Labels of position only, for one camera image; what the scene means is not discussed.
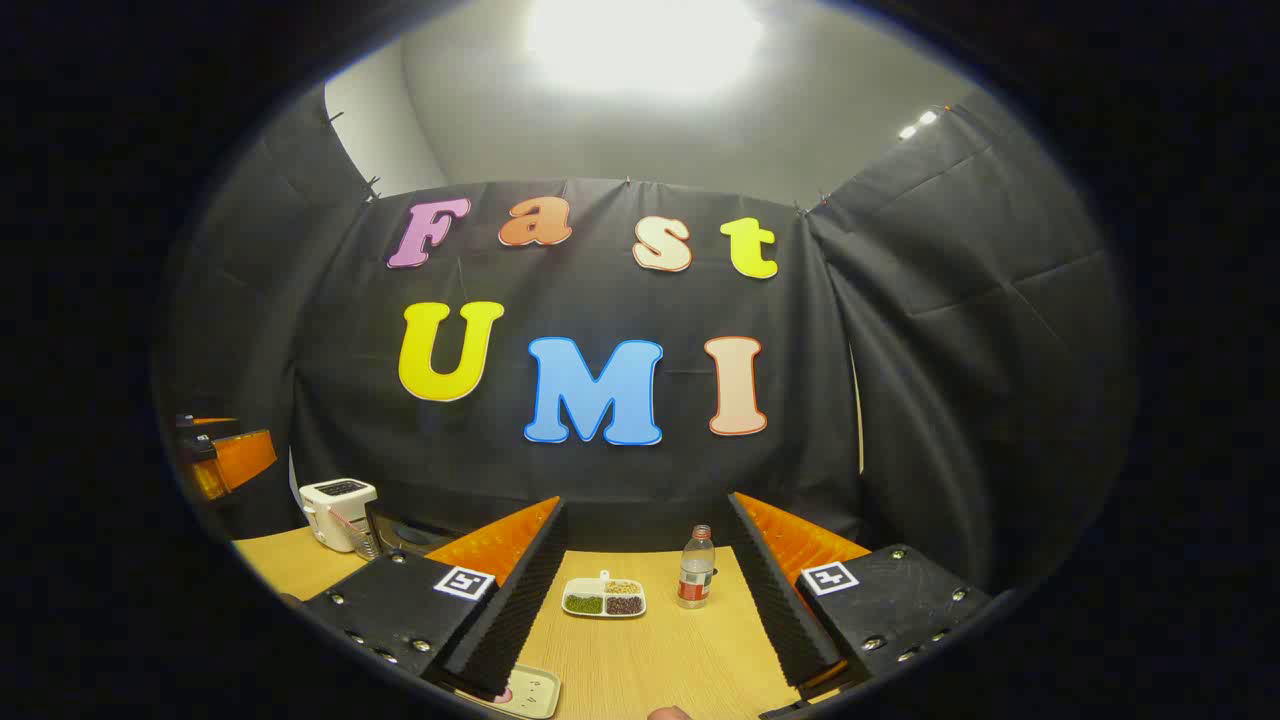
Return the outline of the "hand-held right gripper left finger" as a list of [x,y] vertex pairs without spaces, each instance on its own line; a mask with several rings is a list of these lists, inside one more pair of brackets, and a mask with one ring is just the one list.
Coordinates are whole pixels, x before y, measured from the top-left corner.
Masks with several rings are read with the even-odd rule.
[[563,510],[553,496],[430,553],[383,553],[301,609],[406,676],[497,696],[567,551]]

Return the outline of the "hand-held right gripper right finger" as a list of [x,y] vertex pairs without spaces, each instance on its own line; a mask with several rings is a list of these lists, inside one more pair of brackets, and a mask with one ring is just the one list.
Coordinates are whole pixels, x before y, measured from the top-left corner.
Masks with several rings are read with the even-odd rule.
[[735,492],[733,550],[786,682],[828,691],[922,664],[992,598],[909,544],[867,550]]

